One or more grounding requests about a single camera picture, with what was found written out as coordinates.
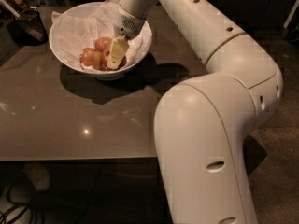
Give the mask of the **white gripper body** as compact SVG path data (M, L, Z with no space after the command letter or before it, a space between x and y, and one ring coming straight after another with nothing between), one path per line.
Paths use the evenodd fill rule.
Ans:
M146 15L139 8L128 10L118 5L113 20L113 32L115 36L124 36L127 40L136 38L145 23Z

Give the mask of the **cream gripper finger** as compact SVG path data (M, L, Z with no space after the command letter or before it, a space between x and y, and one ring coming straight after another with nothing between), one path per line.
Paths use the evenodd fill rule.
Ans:
M117 70L128 49L129 44L125 36L113 38L107 59L107 67L111 70Z

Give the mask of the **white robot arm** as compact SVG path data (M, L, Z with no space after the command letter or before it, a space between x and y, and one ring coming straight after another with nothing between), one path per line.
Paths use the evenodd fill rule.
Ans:
M278 106L278 65L207 0L120 0L115 34L137 37L155 4L207 70L172 87L155 111L156 153L172 221L258 224L243 143Z

